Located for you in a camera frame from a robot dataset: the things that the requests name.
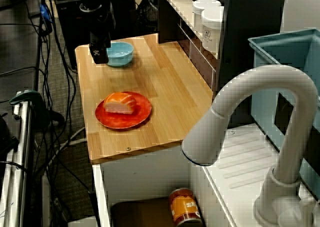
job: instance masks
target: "red plate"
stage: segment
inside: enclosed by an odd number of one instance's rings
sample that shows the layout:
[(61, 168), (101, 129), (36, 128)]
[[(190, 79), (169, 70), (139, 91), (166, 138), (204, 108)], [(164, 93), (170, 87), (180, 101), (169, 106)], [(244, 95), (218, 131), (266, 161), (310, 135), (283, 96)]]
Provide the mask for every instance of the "red plate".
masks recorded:
[(151, 103), (139, 93), (124, 92), (132, 95), (136, 100), (136, 108), (132, 114), (109, 113), (105, 111), (104, 100), (95, 109), (96, 119), (105, 127), (112, 129), (126, 129), (142, 123), (151, 113)]

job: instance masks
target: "bowl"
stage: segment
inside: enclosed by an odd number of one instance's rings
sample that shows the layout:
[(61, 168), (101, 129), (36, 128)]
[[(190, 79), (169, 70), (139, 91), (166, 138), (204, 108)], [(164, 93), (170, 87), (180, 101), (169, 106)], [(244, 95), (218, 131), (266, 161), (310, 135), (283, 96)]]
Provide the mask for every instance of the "bowl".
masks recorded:
[(106, 52), (109, 58), (108, 66), (124, 66), (132, 60), (134, 47), (126, 42), (112, 42)]

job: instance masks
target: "wooden cutting board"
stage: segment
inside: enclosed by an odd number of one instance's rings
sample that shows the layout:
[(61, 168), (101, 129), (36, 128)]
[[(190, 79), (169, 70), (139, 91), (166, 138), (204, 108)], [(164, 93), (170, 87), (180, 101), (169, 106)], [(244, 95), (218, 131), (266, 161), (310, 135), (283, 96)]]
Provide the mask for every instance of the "wooden cutting board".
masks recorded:
[[(177, 42), (151, 34), (117, 41), (133, 45), (125, 68), (95, 64), (88, 45), (75, 49), (89, 159), (100, 164), (176, 146), (211, 106), (213, 92)], [(116, 130), (101, 125), (95, 109), (113, 92), (136, 92), (151, 102), (149, 118)]]

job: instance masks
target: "jar label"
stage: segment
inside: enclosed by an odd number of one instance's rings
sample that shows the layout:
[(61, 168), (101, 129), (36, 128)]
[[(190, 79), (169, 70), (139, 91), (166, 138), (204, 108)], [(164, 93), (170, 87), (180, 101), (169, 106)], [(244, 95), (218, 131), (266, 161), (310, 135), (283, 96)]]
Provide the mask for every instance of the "jar label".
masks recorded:
[(176, 221), (180, 216), (188, 213), (198, 215), (198, 207), (196, 202), (190, 196), (178, 196), (170, 205), (173, 220)]

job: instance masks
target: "canned food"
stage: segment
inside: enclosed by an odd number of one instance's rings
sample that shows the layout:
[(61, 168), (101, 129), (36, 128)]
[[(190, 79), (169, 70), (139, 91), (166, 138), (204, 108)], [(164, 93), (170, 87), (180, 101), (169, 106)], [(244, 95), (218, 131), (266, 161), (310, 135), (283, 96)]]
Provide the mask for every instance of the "canned food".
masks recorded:
[(178, 188), (169, 195), (169, 204), (175, 227), (201, 227), (202, 220), (194, 193), (188, 188)]

